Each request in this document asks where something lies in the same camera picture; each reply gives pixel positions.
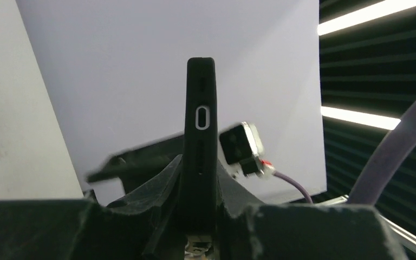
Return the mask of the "black phone case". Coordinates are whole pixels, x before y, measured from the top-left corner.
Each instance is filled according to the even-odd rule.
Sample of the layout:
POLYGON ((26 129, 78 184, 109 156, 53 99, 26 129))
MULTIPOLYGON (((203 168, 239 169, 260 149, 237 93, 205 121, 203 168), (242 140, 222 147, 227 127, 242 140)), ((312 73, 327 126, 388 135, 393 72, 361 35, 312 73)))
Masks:
POLYGON ((189 236, 215 230, 218 160, 215 61, 193 57, 187 62, 184 147, 177 215, 189 236))

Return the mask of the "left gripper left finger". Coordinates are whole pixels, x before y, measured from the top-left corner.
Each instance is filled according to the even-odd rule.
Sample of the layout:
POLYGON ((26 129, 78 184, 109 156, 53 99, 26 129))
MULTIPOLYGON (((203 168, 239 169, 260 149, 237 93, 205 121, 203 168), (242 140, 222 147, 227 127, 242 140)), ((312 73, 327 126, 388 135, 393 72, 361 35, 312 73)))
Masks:
POLYGON ((182 259, 171 216, 180 161, 111 208, 88 199, 0 200, 0 259, 182 259))

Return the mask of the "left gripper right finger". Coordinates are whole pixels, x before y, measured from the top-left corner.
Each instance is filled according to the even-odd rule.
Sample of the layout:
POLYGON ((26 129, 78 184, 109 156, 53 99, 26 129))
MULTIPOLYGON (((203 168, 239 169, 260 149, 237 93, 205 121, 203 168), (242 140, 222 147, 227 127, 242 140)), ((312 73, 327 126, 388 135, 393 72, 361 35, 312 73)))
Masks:
POLYGON ((265 204, 217 165, 216 259, 406 259, 366 205, 265 204))

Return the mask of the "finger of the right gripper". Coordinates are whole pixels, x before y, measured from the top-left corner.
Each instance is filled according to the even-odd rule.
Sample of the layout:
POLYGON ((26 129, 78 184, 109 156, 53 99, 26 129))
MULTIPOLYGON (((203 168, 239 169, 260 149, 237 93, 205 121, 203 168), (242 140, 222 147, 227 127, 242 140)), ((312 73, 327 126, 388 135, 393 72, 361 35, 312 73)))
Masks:
POLYGON ((109 157, 98 169, 89 172, 89 184, 119 178, 128 194, 160 173, 183 153, 184 134, 177 133, 141 147, 124 150, 109 157))

